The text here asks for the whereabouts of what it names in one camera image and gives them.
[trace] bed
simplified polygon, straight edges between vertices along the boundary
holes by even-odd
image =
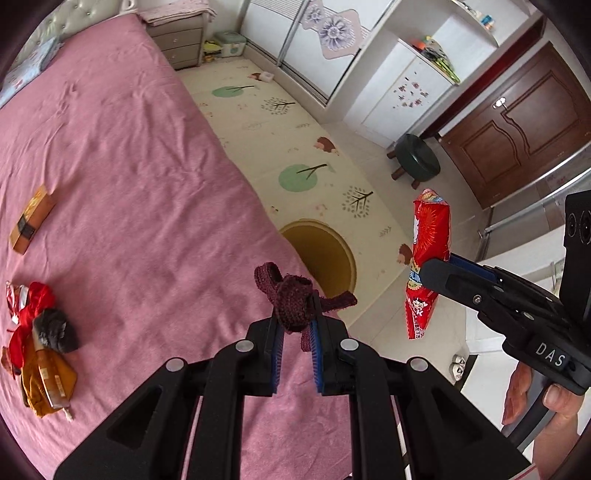
[[[0,372],[0,437],[50,479],[165,360],[210,358],[271,314],[257,265],[309,274],[135,15],[66,40],[0,109],[0,131],[0,238],[39,185],[57,200],[23,257],[3,243],[0,278],[49,284],[82,344],[66,356],[72,423],[36,418]],[[315,394],[310,354],[287,336],[279,394],[246,400],[242,478],[350,472],[348,399]]]

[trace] yellow cloth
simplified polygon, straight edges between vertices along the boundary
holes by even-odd
[[[68,399],[74,393],[74,386],[76,385],[76,372],[67,364],[66,360],[56,351],[47,350],[51,356],[57,373],[61,378],[61,383],[66,392]],[[55,413],[59,410],[51,408],[49,400],[43,388],[41,374],[39,373],[39,366],[37,365],[37,354],[33,345],[33,336],[29,335],[25,342],[25,365],[22,368],[22,385],[27,395],[29,406],[38,417],[44,417],[50,413]]]

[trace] stool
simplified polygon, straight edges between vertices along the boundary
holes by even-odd
[[[441,172],[439,161],[433,150],[416,135],[404,134],[394,150],[389,152],[388,158],[398,160],[400,168],[392,173],[392,179],[398,180],[408,173],[414,180],[411,186],[417,189],[422,181],[431,180]]]

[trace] flower decal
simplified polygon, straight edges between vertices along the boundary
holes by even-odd
[[[329,50],[350,47],[355,42],[355,33],[349,22],[340,15],[328,17],[318,30],[320,43]]]
[[[306,21],[318,25],[324,18],[324,9],[320,5],[311,4],[305,13]]]

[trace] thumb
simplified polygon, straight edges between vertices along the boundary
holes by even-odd
[[[551,385],[543,399],[544,405],[556,415],[548,427],[551,430],[560,430],[565,427],[573,417],[577,415],[583,405],[584,397],[575,395],[560,385]]]

